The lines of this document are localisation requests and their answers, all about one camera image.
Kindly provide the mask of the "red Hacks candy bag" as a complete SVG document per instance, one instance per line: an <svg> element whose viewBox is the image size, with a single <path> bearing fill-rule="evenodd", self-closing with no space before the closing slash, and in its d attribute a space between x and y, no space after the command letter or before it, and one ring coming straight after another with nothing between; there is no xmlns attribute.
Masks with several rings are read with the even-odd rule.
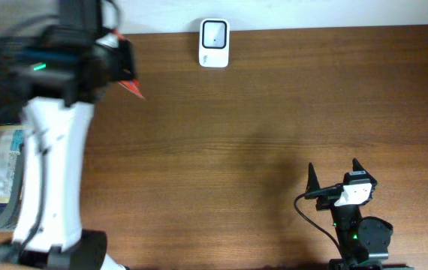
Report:
<svg viewBox="0 0 428 270"><path fill-rule="evenodd" d="M117 30L113 30L112 35L117 42L117 47L113 49L112 59L110 60L113 80L130 93L145 100L140 91L132 42Z"/></svg>

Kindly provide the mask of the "large yellow wipes bag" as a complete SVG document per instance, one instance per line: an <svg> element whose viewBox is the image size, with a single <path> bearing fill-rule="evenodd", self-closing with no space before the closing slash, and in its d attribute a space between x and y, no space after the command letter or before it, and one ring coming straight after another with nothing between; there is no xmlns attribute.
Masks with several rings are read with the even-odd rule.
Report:
<svg viewBox="0 0 428 270"><path fill-rule="evenodd" d="M11 196L24 131L23 124L0 125L0 204L7 204Z"/></svg>

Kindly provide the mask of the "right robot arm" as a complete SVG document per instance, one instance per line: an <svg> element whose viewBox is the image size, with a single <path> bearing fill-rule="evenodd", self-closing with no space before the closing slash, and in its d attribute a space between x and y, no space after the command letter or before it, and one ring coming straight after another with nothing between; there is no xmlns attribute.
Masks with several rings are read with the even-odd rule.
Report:
<svg viewBox="0 0 428 270"><path fill-rule="evenodd" d="M385 269L393 225L378 217L361 214L360 208L372 200L378 185L357 159L342 182L321 187L314 166L309 165L307 200L316 201L317 211L329 211L336 231L340 258L331 259L329 269Z"/></svg>

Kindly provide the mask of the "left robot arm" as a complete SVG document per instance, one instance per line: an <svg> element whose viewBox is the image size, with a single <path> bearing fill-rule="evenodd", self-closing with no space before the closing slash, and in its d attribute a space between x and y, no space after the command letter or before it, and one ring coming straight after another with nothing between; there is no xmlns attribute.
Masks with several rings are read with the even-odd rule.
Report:
<svg viewBox="0 0 428 270"><path fill-rule="evenodd" d="M25 161L20 216L0 244L0 269L118 269L106 233L83 228L80 188L99 90L135 78L131 46L101 44L116 33L101 1L61 1L56 17L11 68L23 98Z"/></svg>

